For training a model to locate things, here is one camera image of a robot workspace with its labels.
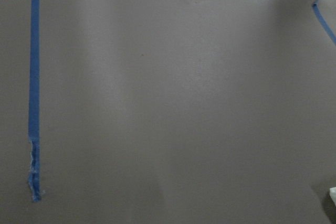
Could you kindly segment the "white long-sleeve cat shirt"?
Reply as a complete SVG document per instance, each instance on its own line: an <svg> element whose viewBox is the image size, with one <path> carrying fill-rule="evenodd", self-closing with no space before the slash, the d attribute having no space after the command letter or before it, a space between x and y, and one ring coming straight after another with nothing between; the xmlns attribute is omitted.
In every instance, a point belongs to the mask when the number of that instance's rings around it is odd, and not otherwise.
<svg viewBox="0 0 336 224"><path fill-rule="evenodd" d="M334 204L336 205L336 187L331 187L329 189L329 195L332 201L334 202Z"/></svg>

